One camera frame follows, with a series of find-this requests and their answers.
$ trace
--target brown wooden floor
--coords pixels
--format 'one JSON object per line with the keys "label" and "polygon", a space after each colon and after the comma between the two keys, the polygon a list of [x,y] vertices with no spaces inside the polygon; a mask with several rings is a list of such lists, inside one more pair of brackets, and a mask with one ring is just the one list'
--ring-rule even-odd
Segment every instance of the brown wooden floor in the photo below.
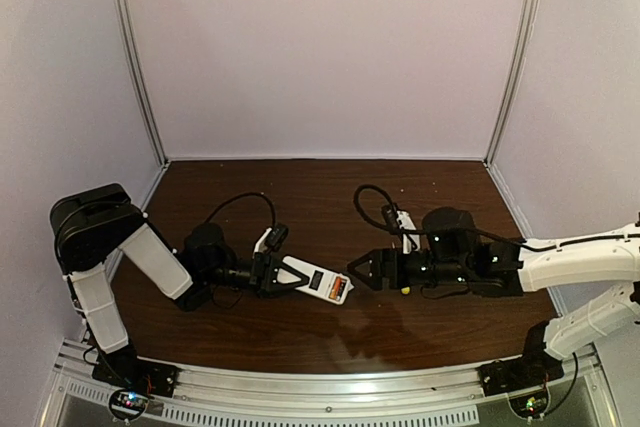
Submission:
{"label": "brown wooden floor", "polygon": [[[365,224],[351,203],[360,183],[387,189],[419,223],[443,205],[470,210],[479,228],[504,236],[518,230],[479,162],[234,161],[173,163],[148,212],[176,248],[221,201],[263,191],[290,235],[283,253],[344,271],[391,236]],[[372,215],[381,199],[365,197]],[[242,257],[269,223],[258,199],[244,199],[216,218]],[[241,370],[381,372],[484,361],[520,353],[528,328],[554,310],[546,292],[523,298],[473,295],[425,300],[417,289],[372,292],[356,281],[343,306],[295,292],[261,300],[247,293],[236,307],[212,304],[179,311],[128,261],[113,282],[120,312],[140,355]],[[233,293],[219,288],[220,304]]]}

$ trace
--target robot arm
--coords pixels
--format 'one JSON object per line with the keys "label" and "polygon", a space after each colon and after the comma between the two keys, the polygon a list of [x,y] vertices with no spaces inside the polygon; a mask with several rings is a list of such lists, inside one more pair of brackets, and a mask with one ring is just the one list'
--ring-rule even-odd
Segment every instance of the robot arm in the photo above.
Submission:
{"label": "robot arm", "polygon": [[[225,243],[222,229],[208,222],[193,230],[178,253],[117,184],[60,200],[51,210],[50,221],[56,257],[74,306],[97,343],[100,355],[93,376],[133,390],[144,392],[148,385],[154,385],[154,394],[170,396],[177,369],[138,359],[103,264],[115,250],[122,251],[184,311],[210,301],[212,285],[253,290],[260,297],[302,290],[335,304],[342,304],[352,288],[346,276],[292,257],[271,255],[287,235],[281,224],[267,229],[260,248],[248,261],[237,259]],[[318,276],[322,282],[305,291]],[[332,296],[329,289],[336,284],[341,288]]]}
{"label": "robot arm", "polygon": [[532,327],[521,357],[481,366],[487,395],[561,377],[563,359],[640,317],[640,222],[592,236],[524,242],[492,236],[482,243],[487,233],[476,229],[469,212],[445,207],[427,214],[422,227],[409,233],[425,235],[429,250],[374,250],[349,264],[349,272],[374,290],[388,279],[392,289],[462,285],[485,297],[620,281],[575,312]]}

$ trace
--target lavender wall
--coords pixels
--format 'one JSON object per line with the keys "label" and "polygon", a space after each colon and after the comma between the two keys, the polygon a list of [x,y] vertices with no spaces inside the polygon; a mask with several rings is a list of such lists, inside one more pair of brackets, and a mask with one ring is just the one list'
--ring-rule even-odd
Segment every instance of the lavender wall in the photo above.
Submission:
{"label": "lavender wall", "polygon": [[130,0],[172,158],[482,158],[522,0]]}
{"label": "lavender wall", "polygon": [[158,168],[113,0],[0,0],[0,424],[31,426],[79,319],[53,256],[60,197],[121,182],[141,200]]}

